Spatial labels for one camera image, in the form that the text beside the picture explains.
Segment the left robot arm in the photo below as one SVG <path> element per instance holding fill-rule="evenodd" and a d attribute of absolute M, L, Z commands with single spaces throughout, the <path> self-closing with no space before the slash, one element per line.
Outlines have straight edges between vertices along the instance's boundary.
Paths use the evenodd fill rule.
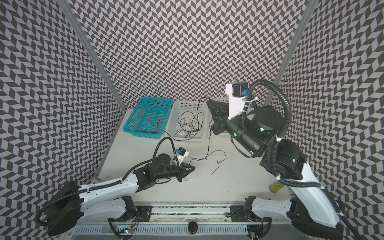
<path fill-rule="evenodd" d="M 196 168 L 184 163 L 189 152 L 172 144 L 172 156 L 158 154 L 155 148 L 151 159 L 130 168 L 123 177 L 100 183 L 78 185 L 66 183 L 59 192 L 47 201 L 36 213 L 34 221 L 47 227 L 51 237 L 63 234 L 78 223 L 106 220 L 112 232 L 120 239 L 124 234 L 137 229 L 139 223 L 147 222 L 151 207 L 136 206 L 132 196 L 163 180 L 172 178 L 182 182 Z"/>

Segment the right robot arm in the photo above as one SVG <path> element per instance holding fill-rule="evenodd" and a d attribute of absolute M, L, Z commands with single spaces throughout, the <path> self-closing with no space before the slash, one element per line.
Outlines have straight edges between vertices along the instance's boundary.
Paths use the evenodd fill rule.
<path fill-rule="evenodd" d="M 246 198 L 243 207 L 231 208 L 234 221 L 260 222 L 249 227 L 249 239 L 262 239 L 273 220 L 287 221 L 300 232 L 325 240 L 341 240 L 344 230 L 360 239 L 348 222 L 344 203 L 334 200 L 314 175 L 304 153 L 285 138 L 292 108 L 285 93 L 274 83 L 229 83 L 228 102 L 207 101 L 211 131 L 227 132 L 237 151 L 246 158 L 260 158 L 261 167 L 277 182 L 291 188 L 294 197 L 284 201 Z"/>

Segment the long black wire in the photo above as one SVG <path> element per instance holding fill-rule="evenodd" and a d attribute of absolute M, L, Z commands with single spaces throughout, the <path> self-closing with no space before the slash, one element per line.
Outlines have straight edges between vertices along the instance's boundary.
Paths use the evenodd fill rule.
<path fill-rule="evenodd" d="M 212 114 L 210 113 L 209 107 L 208 107 L 208 101 L 210 100 L 210 98 L 209 97 L 202 97 L 199 100 L 198 104 L 200 104 L 203 100 L 205 102 L 206 109 L 207 109 L 207 121 L 206 121 L 207 123 L 206 123 L 206 125 L 207 125 L 207 132 L 208 132 L 208 131 L 210 131 L 210 120 L 211 120 L 210 117 L 212 116 Z M 205 158 L 207 158 L 209 153 L 210 153 L 210 144 L 211 144 L 210 141 L 211 141 L 211 132 L 209 133 L 209 136 L 208 136 L 207 153 L 205 155 Z"/>

